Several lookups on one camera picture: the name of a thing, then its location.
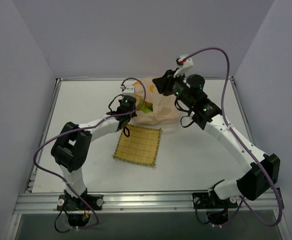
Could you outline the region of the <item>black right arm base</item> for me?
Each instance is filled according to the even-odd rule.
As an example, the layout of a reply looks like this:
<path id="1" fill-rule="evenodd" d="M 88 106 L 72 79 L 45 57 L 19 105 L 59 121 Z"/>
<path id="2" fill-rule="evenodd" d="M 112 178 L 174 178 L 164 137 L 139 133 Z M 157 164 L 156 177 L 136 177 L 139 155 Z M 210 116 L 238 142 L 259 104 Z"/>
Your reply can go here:
<path id="1" fill-rule="evenodd" d="M 192 193 L 192 204 L 197 221 L 202 225 L 211 224 L 220 228 L 230 220 L 229 210 L 239 207 L 237 198 L 219 199 L 217 194 L 209 189 Z M 206 220 L 199 217 L 199 210 L 206 210 Z"/>

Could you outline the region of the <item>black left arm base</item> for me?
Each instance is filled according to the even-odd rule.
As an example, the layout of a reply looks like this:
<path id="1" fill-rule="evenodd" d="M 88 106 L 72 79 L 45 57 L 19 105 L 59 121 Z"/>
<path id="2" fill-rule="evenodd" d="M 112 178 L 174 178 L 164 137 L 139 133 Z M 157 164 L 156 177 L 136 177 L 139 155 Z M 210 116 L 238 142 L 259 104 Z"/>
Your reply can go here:
<path id="1" fill-rule="evenodd" d="M 102 194 L 90 194 L 87 190 L 80 196 L 84 202 L 75 196 L 71 196 L 64 190 L 59 195 L 56 210 L 67 217 L 67 223 L 71 228 L 88 229 L 100 223 L 97 211 L 101 211 L 104 204 Z"/>

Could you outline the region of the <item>translucent cream plastic bag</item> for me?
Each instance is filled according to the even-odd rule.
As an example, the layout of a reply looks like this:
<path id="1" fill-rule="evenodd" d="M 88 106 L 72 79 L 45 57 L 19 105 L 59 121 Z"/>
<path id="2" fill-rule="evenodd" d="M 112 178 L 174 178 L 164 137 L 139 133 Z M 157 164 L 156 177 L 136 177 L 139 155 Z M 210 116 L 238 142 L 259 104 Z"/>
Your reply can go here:
<path id="1" fill-rule="evenodd" d="M 133 118 L 135 123 L 155 125 L 160 122 L 174 120 L 180 116 L 180 112 L 175 107 L 175 96 L 159 94 L 152 80 L 152 77 L 145 77 L 140 81 L 146 89 L 145 101 L 153 104 L 153 112 L 144 113 L 138 110 L 136 112 L 137 116 Z"/>

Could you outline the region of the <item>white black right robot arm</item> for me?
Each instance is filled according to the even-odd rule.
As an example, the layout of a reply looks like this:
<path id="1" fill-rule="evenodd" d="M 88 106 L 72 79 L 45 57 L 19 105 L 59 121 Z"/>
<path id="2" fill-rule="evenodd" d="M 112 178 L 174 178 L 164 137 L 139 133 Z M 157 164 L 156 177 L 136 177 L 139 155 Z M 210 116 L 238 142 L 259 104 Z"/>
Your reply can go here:
<path id="1" fill-rule="evenodd" d="M 220 206 L 230 197 L 244 197 L 254 201 L 278 181 L 280 159 L 268 155 L 254 146 L 222 115 L 222 110 L 204 92 L 205 79 L 192 74 L 174 76 L 167 70 L 162 77 L 154 78 L 157 91 L 163 96 L 175 96 L 187 109 L 192 123 L 215 138 L 236 160 L 244 175 L 234 180 L 221 180 L 208 193 L 209 203 Z"/>

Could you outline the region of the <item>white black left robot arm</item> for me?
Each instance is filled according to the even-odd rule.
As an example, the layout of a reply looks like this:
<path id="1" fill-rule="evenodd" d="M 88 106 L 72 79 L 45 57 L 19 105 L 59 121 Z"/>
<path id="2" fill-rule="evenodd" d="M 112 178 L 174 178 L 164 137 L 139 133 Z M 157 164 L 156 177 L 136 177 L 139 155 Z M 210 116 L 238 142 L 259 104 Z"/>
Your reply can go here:
<path id="1" fill-rule="evenodd" d="M 131 118 L 136 115 L 131 113 L 135 109 L 136 98 L 130 95 L 122 95 L 117 109 L 107 112 L 104 118 L 85 124 L 68 122 L 64 125 L 62 134 L 71 130 L 82 129 L 59 137 L 50 152 L 62 171 L 62 176 L 65 179 L 64 194 L 69 198 L 68 202 L 74 209 L 83 209 L 88 200 L 82 166 L 86 161 L 91 142 L 107 134 L 125 130 Z M 96 128 L 83 129 L 95 125 Z"/>

